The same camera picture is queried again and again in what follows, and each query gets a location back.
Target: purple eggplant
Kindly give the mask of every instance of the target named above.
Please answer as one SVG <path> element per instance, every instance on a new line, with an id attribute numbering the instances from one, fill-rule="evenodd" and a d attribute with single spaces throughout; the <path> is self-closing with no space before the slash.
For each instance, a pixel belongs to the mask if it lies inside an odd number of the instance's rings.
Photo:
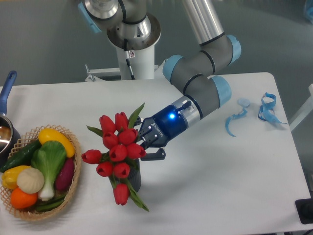
<path id="1" fill-rule="evenodd" d="M 74 159 L 67 158 L 64 163 L 63 168 L 61 169 L 57 179 L 55 180 L 55 189 L 58 191 L 65 191 L 72 184 L 74 176 Z"/>

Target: tulip bouquet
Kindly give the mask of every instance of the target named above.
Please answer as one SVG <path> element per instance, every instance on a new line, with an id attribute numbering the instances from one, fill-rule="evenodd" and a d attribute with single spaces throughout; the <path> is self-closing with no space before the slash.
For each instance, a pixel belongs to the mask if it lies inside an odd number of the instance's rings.
<path id="1" fill-rule="evenodd" d="M 118 205 L 125 205 L 130 197 L 138 207 L 149 211 L 128 178 L 131 170 L 139 171 L 137 159 L 146 155 L 144 148 L 137 144 L 140 137 L 138 131 L 134 129 L 143 107 L 144 103 L 130 115 L 129 119 L 124 112 L 115 114 L 115 123 L 110 117 L 101 116 L 99 119 L 101 129 L 87 126 L 102 138 L 103 145 L 109 151 L 101 153 L 100 150 L 91 149 L 82 154 L 82 159 L 89 164 L 98 164 L 97 173 L 109 178 Z"/>

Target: bok choy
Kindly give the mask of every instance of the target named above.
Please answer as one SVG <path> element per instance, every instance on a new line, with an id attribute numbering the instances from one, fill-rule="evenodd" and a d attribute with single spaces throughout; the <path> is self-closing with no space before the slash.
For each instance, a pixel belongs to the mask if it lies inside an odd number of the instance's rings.
<path id="1" fill-rule="evenodd" d="M 48 201 L 54 196 L 54 181 L 66 158 L 66 150 L 58 141 L 48 141 L 34 153 L 31 165 L 33 168 L 38 169 L 45 178 L 44 186 L 38 192 L 38 198 L 42 201 Z"/>

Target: orange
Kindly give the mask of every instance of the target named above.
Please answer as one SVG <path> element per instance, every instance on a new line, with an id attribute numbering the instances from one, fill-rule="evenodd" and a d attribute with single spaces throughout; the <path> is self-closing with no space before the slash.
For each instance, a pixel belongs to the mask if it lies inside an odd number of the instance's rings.
<path id="1" fill-rule="evenodd" d="M 34 205 L 37 202 L 38 194 L 28 194 L 20 188 L 16 188 L 11 193 L 11 204 L 15 209 L 24 209 Z"/>

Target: pot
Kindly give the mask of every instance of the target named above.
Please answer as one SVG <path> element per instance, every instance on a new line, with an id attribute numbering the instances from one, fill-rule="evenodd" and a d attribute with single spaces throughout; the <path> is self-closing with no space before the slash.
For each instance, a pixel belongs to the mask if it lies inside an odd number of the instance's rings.
<path id="1" fill-rule="evenodd" d="M 12 122 L 6 117 L 7 100 L 16 77 L 16 71 L 10 71 L 0 93 L 0 167 L 5 164 L 14 144 L 21 138 Z"/>

